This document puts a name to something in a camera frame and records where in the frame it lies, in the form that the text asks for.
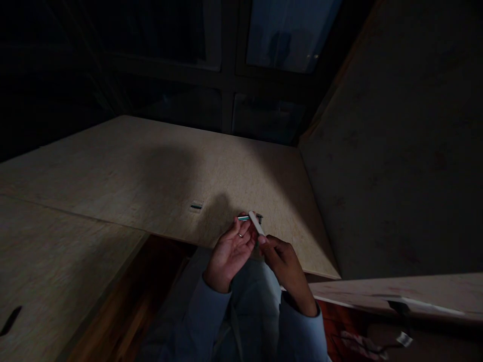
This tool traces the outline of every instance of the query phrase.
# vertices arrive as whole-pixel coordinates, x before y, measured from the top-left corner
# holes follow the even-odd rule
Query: glass pane
[[[312,73],[342,0],[253,0],[247,64]]]
[[[94,80],[82,72],[0,77],[0,161],[114,117]]]
[[[38,0],[0,4],[0,43],[8,45],[68,45],[54,13]]]
[[[221,93],[217,89],[119,74],[137,116],[221,132]]]
[[[108,51],[220,70],[220,0],[83,0]]]
[[[305,113],[291,102],[235,95],[233,133],[237,136],[288,145]]]

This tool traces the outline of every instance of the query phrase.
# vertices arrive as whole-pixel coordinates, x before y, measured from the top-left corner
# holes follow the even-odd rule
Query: hand
[[[293,298],[298,310],[307,317],[315,317],[318,313],[315,299],[292,244],[272,235],[260,235],[258,243],[265,262]]]
[[[205,283],[219,293],[228,293],[231,280],[247,262],[256,240],[257,231],[252,222],[240,221],[235,216],[230,229],[220,236],[213,250],[203,274]]]

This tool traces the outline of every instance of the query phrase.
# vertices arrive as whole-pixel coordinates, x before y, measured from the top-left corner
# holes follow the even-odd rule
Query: blue sleeve
[[[327,341],[322,311],[311,318],[300,314],[285,300],[282,293],[279,318],[278,361],[327,362]]]
[[[209,361],[231,292],[218,293],[198,281],[183,320],[161,348],[158,361]]]

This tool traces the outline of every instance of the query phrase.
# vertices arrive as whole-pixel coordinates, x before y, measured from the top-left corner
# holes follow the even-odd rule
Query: white label
[[[402,344],[404,347],[409,347],[413,339],[409,337],[407,334],[404,332],[401,332],[401,335],[396,339],[400,344]]]

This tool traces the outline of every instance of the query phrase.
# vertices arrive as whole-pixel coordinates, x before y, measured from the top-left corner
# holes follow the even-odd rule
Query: plywood board
[[[3,163],[0,193],[206,247],[255,210],[305,271],[340,277],[293,147],[122,116]]]
[[[55,360],[144,235],[1,196],[0,360]]]
[[[412,315],[483,322],[483,273],[311,283],[310,289],[316,298],[383,312],[392,310],[381,295],[402,296],[463,313],[410,303]]]

